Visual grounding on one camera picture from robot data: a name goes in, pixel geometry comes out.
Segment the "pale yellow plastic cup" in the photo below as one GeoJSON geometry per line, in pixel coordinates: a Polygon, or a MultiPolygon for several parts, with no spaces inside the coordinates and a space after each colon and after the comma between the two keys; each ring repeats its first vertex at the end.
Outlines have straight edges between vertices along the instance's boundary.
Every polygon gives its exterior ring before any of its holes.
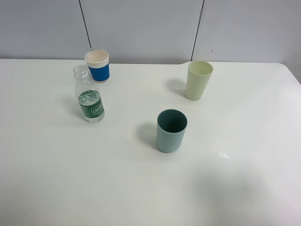
{"type": "Polygon", "coordinates": [[[186,82],[186,97],[191,101],[198,101],[207,86],[213,72],[213,67],[205,61],[192,61],[188,66],[186,82]]]}

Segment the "blue white paper cup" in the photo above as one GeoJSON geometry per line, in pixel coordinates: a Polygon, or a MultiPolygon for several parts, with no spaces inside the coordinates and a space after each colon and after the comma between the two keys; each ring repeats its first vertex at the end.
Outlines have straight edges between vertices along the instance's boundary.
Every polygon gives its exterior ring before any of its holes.
{"type": "Polygon", "coordinates": [[[85,55],[85,61],[94,81],[103,83],[110,78],[109,54],[106,51],[92,50],[85,55]]]}

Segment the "clear water bottle green label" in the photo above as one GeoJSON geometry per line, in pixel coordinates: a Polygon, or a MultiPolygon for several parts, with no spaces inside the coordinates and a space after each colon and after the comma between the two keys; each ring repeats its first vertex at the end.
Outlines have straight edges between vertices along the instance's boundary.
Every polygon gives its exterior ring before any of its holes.
{"type": "Polygon", "coordinates": [[[100,122],[104,118],[105,110],[96,82],[84,65],[75,66],[73,74],[76,98],[84,117],[90,123],[100,122]]]}

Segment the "teal blue plastic cup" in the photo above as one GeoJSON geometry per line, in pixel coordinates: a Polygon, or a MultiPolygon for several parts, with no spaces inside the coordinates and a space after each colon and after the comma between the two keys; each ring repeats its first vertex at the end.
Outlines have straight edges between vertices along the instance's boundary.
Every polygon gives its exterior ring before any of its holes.
{"type": "Polygon", "coordinates": [[[187,117],[175,109],[162,111],[157,117],[157,146],[161,152],[177,151],[188,125],[187,117]]]}

